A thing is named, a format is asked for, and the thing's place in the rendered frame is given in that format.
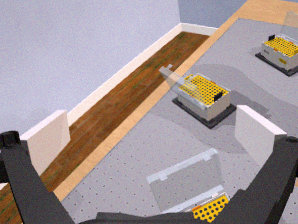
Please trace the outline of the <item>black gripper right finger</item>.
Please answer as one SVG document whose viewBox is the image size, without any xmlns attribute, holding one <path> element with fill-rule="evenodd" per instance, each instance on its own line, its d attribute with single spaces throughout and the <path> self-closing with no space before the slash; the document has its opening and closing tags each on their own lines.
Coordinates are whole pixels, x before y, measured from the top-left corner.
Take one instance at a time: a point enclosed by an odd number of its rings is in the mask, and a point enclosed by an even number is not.
<svg viewBox="0 0 298 224">
<path fill-rule="evenodd" d="M 278 224 L 298 178 L 298 138 L 246 105 L 237 105 L 235 138 L 261 169 L 210 224 Z"/>
</svg>

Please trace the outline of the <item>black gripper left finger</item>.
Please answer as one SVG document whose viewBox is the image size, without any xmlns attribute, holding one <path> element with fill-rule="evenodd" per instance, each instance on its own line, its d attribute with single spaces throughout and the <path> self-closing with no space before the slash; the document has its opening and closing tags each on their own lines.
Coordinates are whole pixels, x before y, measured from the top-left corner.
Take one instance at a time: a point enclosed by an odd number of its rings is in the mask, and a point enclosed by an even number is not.
<svg viewBox="0 0 298 224">
<path fill-rule="evenodd" d="M 57 110 L 20 137 L 15 130 L 0 133 L 0 184 L 10 184 L 23 224 L 75 224 L 39 177 L 69 141 L 66 110 Z"/>
</svg>

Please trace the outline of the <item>yellow pipette tip rack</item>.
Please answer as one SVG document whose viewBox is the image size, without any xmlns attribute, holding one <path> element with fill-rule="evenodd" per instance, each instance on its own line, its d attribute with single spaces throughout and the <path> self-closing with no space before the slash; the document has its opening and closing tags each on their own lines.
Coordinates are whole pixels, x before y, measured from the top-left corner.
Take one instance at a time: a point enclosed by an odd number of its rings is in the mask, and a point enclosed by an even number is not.
<svg viewBox="0 0 298 224">
<path fill-rule="evenodd" d="M 229 201 L 224 196 L 202 206 L 201 208 L 193 211 L 196 219 L 204 219 L 205 221 L 212 222 L 217 214 L 224 208 Z"/>
<path fill-rule="evenodd" d="M 269 36 L 268 42 L 265 42 L 265 44 L 277 49 L 278 51 L 284 53 L 289 57 L 298 53 L 298 46 L 282 38 L 275 38 L 275 34 L 272 36 Z"/>
<path fill-rule="evenodd" d="M 211 105 L 222 96 L 224 96 L 228 91 L 220 88 L 219 86 L 211 83 L 210 81 L 202 78 L 201 76 L 196 76 L 191 83 L 197 85 L 201 95 L 203 96 L 206 105 Z"/>
</svg>

